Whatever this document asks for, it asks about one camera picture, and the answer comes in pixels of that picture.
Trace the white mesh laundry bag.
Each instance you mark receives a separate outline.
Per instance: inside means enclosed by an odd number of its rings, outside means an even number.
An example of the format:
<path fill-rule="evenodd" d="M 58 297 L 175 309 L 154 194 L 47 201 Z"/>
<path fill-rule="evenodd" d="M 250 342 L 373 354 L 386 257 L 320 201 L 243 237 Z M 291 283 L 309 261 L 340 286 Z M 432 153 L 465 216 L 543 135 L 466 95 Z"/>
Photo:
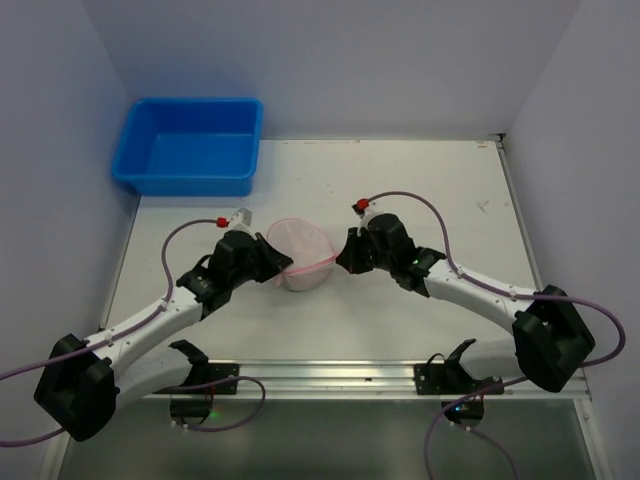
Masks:
<path fill-rule="evenodd" d="M 337 252 L 328 235 L 312 223 L 285 218 L 267 231 L 268 242 L 293 263 L 273 280 L 276 287 L 304 292 L 321 285 L 331 274 Z"/>

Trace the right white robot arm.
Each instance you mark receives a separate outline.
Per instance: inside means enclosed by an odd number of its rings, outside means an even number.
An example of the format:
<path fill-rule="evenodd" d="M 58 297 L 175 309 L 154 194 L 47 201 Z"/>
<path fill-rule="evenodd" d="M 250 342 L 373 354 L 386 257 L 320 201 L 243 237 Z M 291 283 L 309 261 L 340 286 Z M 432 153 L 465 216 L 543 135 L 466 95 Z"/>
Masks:
<path fill-rule="evenodd" d="M 469 393 L 500 385 L 504 377 L 523 377 L 557 393 L 595 347 L 563 290 L 475 285 L 454 271 L 444 253 L 416 245 L 394 214 L 349 229 L 336 263 L 354 275 L 383 270 L 402 289 L 462 307 L 508 333 L 502 340 L 465 340 L 442 363 L 427 368 L 425 377 L 442 393 Z"/>

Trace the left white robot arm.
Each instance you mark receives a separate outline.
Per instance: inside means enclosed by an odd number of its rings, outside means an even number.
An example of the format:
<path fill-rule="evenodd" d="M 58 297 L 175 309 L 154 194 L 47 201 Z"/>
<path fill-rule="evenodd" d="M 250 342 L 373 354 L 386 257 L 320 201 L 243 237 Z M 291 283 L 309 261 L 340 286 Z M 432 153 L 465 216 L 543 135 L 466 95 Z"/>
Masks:
<path fill-rule="evenodd" d="M 292 263 L 261 234 L 226 232 L 155 303 L 86 339 L 69 334 L 58 340 L 35 402 L 74 440 L 84 441 L 118 409 L 151 393 L 210 393 L 225 378 L 211 373 L 201 350 L 171 336 L 226 305 L 245 283 L 267 282 Z"/>

